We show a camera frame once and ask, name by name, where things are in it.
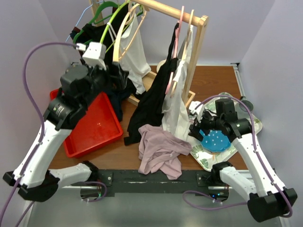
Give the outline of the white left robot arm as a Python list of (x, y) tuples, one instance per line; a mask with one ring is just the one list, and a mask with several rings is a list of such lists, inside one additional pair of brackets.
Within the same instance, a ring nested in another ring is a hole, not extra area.
[(31, 150), (16, 170), (4, 174), (4, 181), (16, 186), (24, 200), (36, 202), (50, 199), (65, 186), (98, 183), (98, 168), (89, 161), (63, 169), (50, 169), (49, 165), (61, 145), (70, 157), (81, 157), (122, 136), (105, 91), (122, 89), (126, 79), (127, 73), (116, 62), (103, 70), (70, 67), (61, 76), (61, 87), (52, 92)]

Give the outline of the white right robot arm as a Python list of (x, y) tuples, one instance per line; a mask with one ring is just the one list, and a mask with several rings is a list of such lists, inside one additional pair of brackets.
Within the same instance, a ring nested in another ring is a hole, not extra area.
[(212, 131), (220, 131), (242, 156), (253, 178), (249, 181), (225, 161), (213, 165), (211, 181), (217, 186), (231, 186), (246, 200), (250, 214), (257, 222), (283, 217), (289, 218), (297, 193), (275, 174), (261, 150), (250, 109), (232, 96), (216, 95), (200, 102), (197, 116), (189, 126), (189, 136), (199, 142)]

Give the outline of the pink tank top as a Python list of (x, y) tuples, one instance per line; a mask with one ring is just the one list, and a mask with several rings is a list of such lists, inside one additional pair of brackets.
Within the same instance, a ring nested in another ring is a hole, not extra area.
[(144, 175), (162, 171), (169, 180), (177, 180), (182, 175), (182, 164), (179, 155), (189, 155), (190, 143), (173, 136), (161, 127), (146, 124), (139, 128), (138, 172)]

